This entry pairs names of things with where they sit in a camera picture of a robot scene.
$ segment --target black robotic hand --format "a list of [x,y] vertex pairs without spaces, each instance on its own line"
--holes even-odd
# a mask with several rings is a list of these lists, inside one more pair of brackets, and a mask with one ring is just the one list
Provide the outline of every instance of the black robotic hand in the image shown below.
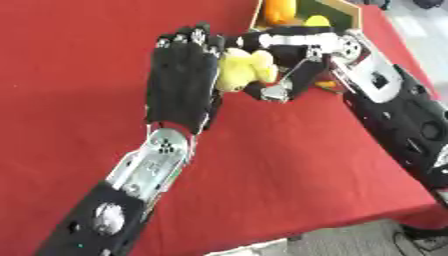
[[208,126],[221,104],[214,85],[224,38],[210,36],[207,24],[162,35],[152,55],[148,80],[148,117],[170,122],[196,135]]

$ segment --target robot forearm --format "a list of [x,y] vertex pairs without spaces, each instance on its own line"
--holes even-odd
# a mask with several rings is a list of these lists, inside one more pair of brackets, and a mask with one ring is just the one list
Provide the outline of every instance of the robot forearm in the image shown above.
[[148,132],[145,143],[71,210],[37,255],[127,255],[192,148],[177,130]]

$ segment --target red tablecloth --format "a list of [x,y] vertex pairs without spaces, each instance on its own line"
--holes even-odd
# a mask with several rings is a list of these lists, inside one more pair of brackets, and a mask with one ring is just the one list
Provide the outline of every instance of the red tablecloth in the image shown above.
[[[239,33],[255,3],[1,1],[1,254],[31,255],[142,142],[148,56],[158,34],[200,20]],[[427,82],[380,11],[364,15],[367,35]],[[437,209],[328,92],[311,89],[287,105],[228,95],[216,121],[134,255],[197,255]]]

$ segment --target wire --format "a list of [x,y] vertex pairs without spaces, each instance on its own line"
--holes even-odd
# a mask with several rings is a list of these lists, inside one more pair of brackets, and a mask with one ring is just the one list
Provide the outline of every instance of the wire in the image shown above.
[[403,236],[406,239],[406,241],[410,242],[421,255],[426,256],[426,253],[423,252],[423,250],[418,245],[416,245],[412,240],[410,240],[403,232],[395,231],[394,234],[392,235],[392,240],[401,256],[408,256],[408,255],[400,248],[400,246],[398,246],[397,239],[399,235]]

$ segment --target orange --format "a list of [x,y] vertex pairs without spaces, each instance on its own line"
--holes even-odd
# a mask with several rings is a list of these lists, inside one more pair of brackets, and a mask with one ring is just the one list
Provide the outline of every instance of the orange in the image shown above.
[[265,0],[264,16],[274,25],[287,24],[296,16],[297,0]]

